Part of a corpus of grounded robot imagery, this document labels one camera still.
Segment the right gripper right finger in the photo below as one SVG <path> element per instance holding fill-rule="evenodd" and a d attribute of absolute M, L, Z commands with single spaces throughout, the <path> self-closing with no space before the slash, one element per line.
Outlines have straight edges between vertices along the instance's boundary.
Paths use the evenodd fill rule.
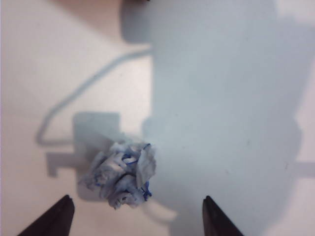
<path fill-rule="evenodd" d="M 202 216 L 205 236 L 243 236 L 210 196 L 203 200 Z"/>

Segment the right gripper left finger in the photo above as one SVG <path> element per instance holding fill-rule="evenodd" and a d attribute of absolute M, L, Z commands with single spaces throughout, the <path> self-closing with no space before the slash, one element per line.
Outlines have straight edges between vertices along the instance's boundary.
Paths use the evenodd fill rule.
<path fill-rule="evenodd" d="M 27 226 L 19 236 L 68 236 L 75 206 L 69 195 L 64 195 L 39 218 Z"/>

